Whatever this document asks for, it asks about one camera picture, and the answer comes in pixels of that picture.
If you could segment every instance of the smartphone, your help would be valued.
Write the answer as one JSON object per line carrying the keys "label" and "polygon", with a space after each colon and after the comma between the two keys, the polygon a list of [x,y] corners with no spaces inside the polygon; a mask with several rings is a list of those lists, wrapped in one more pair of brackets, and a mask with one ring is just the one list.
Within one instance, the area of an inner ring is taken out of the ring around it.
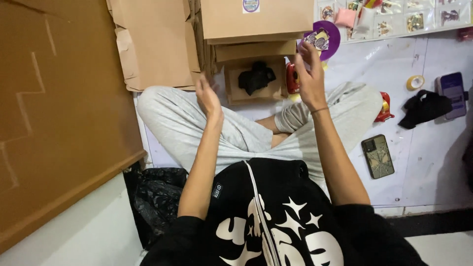
{"label": "smartphone", "polygon": [[374,136],[361,142],[369,173],[373,179],[389,176],[394,173],[393,161],[384,135]]}
{"label": "smartphone", "polygon": [[445,119],[450,120],[466,115],[462,74],[457,72],[438,77],[436,83],[438,94],[448,97],[452,102],[453,110],[445,115]]}

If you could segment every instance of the purple sticker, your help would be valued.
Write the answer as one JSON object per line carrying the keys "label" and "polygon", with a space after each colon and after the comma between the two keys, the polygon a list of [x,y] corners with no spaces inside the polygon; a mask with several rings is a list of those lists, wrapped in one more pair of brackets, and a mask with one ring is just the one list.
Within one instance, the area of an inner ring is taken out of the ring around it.
{"label": "purple sticker", "polygon": [[260,7],[260,0],[243,0],[243,9],[248,13],[257,11],[258,7]]}

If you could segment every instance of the stack of cardboard boxes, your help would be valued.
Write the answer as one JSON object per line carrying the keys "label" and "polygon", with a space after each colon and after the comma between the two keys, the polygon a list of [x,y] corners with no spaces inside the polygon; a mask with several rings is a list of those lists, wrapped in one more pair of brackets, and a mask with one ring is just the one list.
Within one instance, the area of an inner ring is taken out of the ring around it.
{"label": "stack of cardboard boxes", "polygon": [[[195,89],[225,66],[230,104],[287,97],[284,56],[312,30],[314,0],[107,0],[127,89]],[[276,80],[248,96],[238,76],[265,61]]]}

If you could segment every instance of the leg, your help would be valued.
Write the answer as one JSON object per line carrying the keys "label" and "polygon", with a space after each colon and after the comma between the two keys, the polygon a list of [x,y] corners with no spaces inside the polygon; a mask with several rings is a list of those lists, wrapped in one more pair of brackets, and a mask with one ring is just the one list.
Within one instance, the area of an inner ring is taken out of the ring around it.
{"label": "leg", "polygon": [[[216,174],[235,162],[271,148],[272,132],[223,108]],[[153,86],[140,96],[138,113],[159,143],[190,171],[206,120],[195,95],[179,89]]]}
{"label": "leg", "polygon": [[[371,127],[381,110],[381,94],[365,84],[347,82],[327,95],[330,114],[337,133],[347,152],[350,152]],[[275,123],[281,131],[294,133],[280,145],[259,157],[281,160],[303,160],[310,178],[328,194],[322,165],[315,140],[314,125],[310,112],[304,104],[289,106],[275,116]]]}

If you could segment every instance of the bracelet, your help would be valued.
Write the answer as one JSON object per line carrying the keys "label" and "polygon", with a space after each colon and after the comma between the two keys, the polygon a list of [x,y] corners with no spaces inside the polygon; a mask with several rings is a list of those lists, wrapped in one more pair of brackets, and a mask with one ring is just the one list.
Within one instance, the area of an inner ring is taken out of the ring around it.
{"label": "bracelet", "polygon": [[318,111],[322,111],[322,110],[327,110],[328,109],[328,106],[327,107],[324,107],[324,108],[321,108],[321,109],[318,109],[318,110],[314,110],[312,112],[310,112],[311,115],[317,113]]}

